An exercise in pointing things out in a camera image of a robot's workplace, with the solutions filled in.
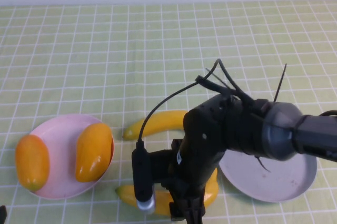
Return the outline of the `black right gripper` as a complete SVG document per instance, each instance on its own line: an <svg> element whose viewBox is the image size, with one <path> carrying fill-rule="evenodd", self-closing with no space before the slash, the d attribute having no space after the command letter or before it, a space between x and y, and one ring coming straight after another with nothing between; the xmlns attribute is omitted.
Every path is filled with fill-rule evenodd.
<svg viewBox="0 0 337 224"><path fill-rule="evenodd" d="M161 184L173 198L171 220L202 224L205 186L224 155L224 143L217 139L175 139L161 154ZM187 203L185 216L175 203Z"/></svg>

